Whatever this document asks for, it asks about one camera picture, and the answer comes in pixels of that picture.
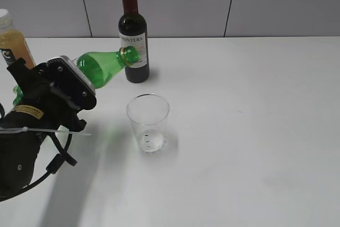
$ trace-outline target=green plastic bottle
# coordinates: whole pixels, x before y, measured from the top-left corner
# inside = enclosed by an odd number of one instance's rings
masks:
[[[126,66],[132,66],[139,60],[139,53],[133,46],[122,47],[118,52],[102,53],[89,52],[74,60],[77,67],[92,82],[96,89],[106,85],[113,76]],[[13,89],[16,98],[13,101],[15,106],[23,97],[19,86]]]

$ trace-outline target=white table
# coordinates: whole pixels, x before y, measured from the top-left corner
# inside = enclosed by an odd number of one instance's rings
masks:
[[[37,63],[116,51],[118,39],[28,39]],[[340,38],[150,39],[151,78],[124,72],[80,116],[76,167],[0,204],[0,226],[340,225]],[[0,101],[14,80],[0,62]],[[125,115],[134,96],[168,99],[173,135],[140,152]],[[46,141],[35,177],[56,150]]]

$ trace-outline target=white wall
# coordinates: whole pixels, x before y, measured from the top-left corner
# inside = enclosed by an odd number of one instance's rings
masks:
[[[122,0],[85,0],[92,34],[118,37]],[[230,0],[138,0],[149,37],[222,37]]]
[[[89,37],[82,0],[0,0],[27,37]]]
[[[0,8],[27,37],[117,37],[123,12],[121,0],[1,0]],[[139,0],[139,8],[150,37],[340,36],[338,0]]]
[[[225,36],[340,36],[339,0],[232,0]]]

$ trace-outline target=white zip tie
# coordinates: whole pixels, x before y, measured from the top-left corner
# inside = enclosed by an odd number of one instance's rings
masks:
[[[17,133],[27,132],[27,131],[57,132],[57,133],[68,133],[68,134],[81,135],[81,136],[91,136],[91,134],[89,133],[80,133],[80,132],[67,131],[67,130],[35,129],[35,128],[28,128],[28,127],[22,127],[22,128],[0,127],[0,134],[17,134]]]

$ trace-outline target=panel seam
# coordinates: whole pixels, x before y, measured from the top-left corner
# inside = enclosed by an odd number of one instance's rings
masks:
[[[85,8],[85,14],[86,14],[86,19],[87,19],[87,24],[88,24],[88,26],[89,26],[90,34],[91,34],[91,37],[93,37],[93,36],[92,36],[91,25],[90,25],[89,14],[88,14],[88,12],[87,12],[85,0],[83,0],[83,4],[84,4],[84,8]]]
[[[227,20],[225,22],[225,28],[224,28],[224,37],[225,37],[225,34],[227,32],[227,26],[228,26],[228,21],[229,21],[229,15],[230,15],[230,10],[231,10],[231,7],[232,7],[232,3],[233,3],[233,0],[230,0],[230,3],[229,3],[229,9],[228,9],[228,15],[227,15]]]

